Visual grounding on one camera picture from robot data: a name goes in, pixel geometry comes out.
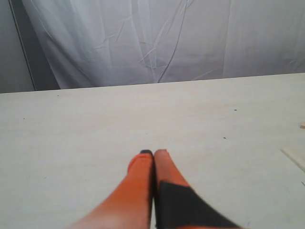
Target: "gray wall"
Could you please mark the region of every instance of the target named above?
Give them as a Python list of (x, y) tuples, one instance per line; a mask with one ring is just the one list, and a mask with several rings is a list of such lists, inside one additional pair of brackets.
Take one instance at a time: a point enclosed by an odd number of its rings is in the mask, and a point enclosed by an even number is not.
[(34, 91), (8, 0), (0, 0), (0, 93)]

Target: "black tape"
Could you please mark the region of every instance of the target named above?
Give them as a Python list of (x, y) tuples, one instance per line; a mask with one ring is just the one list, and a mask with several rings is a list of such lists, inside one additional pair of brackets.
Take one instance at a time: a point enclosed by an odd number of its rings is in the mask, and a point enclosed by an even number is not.
[(182, 226), (239, 228), (204, 202), (190, 187), (161, 181), (157, 200), (158, 229)]

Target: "white table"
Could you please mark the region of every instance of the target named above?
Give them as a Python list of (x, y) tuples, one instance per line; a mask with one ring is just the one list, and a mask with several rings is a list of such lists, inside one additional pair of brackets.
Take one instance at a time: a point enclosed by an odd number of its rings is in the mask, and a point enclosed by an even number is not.
[(0, 94), (0, 228), (68, 226), (147, 148), (241, 226), (304, 228), (305, 173), (280, 151), (305, 149), (304, 121), (305, 74)]

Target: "black tip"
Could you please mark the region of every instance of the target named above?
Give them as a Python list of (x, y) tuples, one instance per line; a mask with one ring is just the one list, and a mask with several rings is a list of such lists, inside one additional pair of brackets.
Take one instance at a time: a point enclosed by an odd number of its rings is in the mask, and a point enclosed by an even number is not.
[(151, 154), (151, 155), (153, 155), (152, 151), (150, 151), (149, 149), (141, 150), (140, 154)]

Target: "white curtain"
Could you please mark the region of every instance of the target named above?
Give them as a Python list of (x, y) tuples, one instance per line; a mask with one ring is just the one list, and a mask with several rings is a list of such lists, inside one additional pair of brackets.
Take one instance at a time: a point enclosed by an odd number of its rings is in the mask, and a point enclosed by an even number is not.
[(305, 72), (304, 0), (23, 0), (61, 88)]

